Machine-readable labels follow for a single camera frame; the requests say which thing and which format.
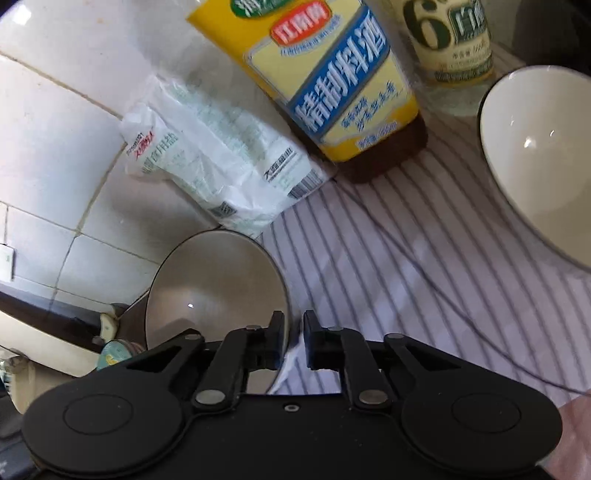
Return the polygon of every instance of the cable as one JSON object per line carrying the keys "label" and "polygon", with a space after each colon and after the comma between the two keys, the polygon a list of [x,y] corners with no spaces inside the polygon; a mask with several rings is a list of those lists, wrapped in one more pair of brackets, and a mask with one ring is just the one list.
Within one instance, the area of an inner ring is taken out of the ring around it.
{"label": "cable", "polygon": [[552,382],[552,380],[548,380],[547,378],[541,377],[540,375],[536,374],[535,372],[532,372],[530,369],[528,369],[527,367],[524,367],[523,365],[515,362],[515,360],[513,360],[511,358],[511,356],[506,353],[505,351],[503,351],[501,348],[497,347],[497,345],[490,340],[476,325],[476,323],[474,322],[474,320],[472,320],[469,316],[467,316],[466,314],[464,314],[461,310],[460,307],[458,307],[456,305],[456,303],[450,299],[447,294],[437,285],[437,283],[435,283],[435,281],[433,279],[431,279],[431,277],[429,277],[429,275],[427,274],[427,272],[425,272],[425,269],[415,260],[412,258],[412,256],[406,251],[406,249],[401,245],[401,243],[396,240],[394,238],[394,236],[388,232],[388,230],[386,229],[386,227],[384,227],[373,215],[372,213],[368,210],[368,208],[363,204],[363,202],[361,202],[361,200],[359,200],[359,198],[357,198],[357,196],[355,196],[353,193],[351,193],[350,191],[348,191],[347,189],[343,188],[340,183],[338,181],[336,181],[335,179],[332,179],[332,182],[336,185],[336,187],[338,189],[340,189],[341,192],[343,192],[347,197],[349,197],[359,208],[361,208],[365,214],[368,216],[368,218],[374,223],[374,225],[384,234],[388,237],[388,239],[394,244],[394,246],[397,248],[397,250],[399,250],[399,252],[404,256],[404,258],[406,258],[408,260],[408,262],[413,266],[413,268],[419,273],[419,275],[421,275],[421,277],[423,278],[423,280],[427,283],[427,285],[429,285],[429,287],[431,287],[433,289],[433,291],[454,311],[454,313],[460,317],[460,319],[466,324],[468,325],[468,327],[470,328],[470,330],[472,330],[474,332],[474,334],[481,339],[483,342],[485,342],[490,348],[492,348],[498,355],[500,355],[501,357],[503,357],[505,360],[507,360],[511,365],[513,365],[513,367],[515,367],[517,370],[520,370],[521,372],[525,373],[526,375],[528,375],[531,378],[536,379],[539,382],[542,382],[543,384],[549,385],[551,387],[555,387],[558,388],[559,390],[564,390],[566,392],[569,393],[574,393],[577,395],[581,395],[584,397],[589,397],[591,398],[591,394],[582,391],[582,390],[578,390],[577,388],[572,388],[569,387],[568,385],[563,385],[560,383],[556,383],[556,382]]}

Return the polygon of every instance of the yellow label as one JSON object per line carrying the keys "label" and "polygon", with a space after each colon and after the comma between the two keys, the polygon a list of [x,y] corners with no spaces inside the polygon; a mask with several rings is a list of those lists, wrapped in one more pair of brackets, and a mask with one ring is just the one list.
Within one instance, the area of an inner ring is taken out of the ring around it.
{"label": "yellow label", "polygon": [[359,0],[207,0],[189,21],[333,161],[354,157],[418,114],[386,36]]}
{"label": "yellow label", "polygon": [[391,0],[428,77],[474,82],[492,73],[491,36],[480,0]]}

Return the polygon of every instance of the barcode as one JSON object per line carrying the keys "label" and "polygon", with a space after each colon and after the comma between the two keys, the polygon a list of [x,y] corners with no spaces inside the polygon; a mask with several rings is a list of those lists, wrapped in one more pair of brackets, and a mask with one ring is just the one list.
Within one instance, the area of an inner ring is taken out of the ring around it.
{"label": "barcode", "polygon": [[298,185],[291,189],[289,196],[295,200],[300,200],[320,185],[322,185],[322,179],[314,170],[310,170],[310,173],[308,173]]}
{"label": "barcode", "polygon": [[237,210],[228,202],[222,202],[221,205],[211,208],[209,211],[215,218],[228,218],[237,212]]}

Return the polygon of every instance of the white bowl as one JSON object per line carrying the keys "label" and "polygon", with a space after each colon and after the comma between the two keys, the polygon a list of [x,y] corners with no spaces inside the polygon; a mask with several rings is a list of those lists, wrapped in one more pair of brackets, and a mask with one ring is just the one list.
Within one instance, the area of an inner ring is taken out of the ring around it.
{"label": "white bowl", "polygon": [[[146,341],[153,348],[187,328],[208,342],[246,325],[268,326],[274,310],[285,314],[284,350],[290,331],[289,298],[277,265],[247,236],[226,230],[199,233],[164,261],[150,289]],[[281,370],[286,373],[289,362]],[[246,391],[272,391],[279,372],[252,372]]]}
{"label": "white bowl", "polygon": [[591,79],[556,66],[503,77],[480,109],[500,191],[548,249],[591,271]]}

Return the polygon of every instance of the metal pin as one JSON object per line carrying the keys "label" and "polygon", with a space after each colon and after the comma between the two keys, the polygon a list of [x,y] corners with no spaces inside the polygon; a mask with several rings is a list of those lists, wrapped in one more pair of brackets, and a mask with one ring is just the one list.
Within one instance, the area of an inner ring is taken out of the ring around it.
{"label": "metal pin", "polygon": [[225,398],[224,392],[219,390],[203,390],[195,395],[195,400],[201,405],[217,405],[223,402]]}
{"label": "metal pin", "polygon": [[366,405],[381,405],[388,401],[388,394],[381,390],[363,390],[359,394],[359,401]]}

